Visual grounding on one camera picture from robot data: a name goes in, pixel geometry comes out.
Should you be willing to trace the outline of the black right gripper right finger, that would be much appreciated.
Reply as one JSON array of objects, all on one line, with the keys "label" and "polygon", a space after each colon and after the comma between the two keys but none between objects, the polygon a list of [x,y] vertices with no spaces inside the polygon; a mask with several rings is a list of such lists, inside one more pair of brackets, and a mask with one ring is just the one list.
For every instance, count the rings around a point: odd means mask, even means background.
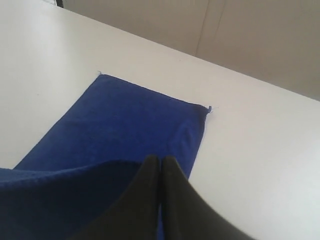
[{"label": "black right gripper right finger", "polygon": [[161,165],[161,221],[165,240],[252,239],[202,199],[173,156]]}]

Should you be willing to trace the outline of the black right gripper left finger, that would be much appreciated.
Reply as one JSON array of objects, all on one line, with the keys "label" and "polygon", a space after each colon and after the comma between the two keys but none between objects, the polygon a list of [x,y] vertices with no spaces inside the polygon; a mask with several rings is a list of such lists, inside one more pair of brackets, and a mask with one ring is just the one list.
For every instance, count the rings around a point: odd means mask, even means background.
[{"label": "black right gripper left finger", "polygon": [[159,179],[160,161],[155,155],[149,155],[120,198],[70,239],[155,240]]}]

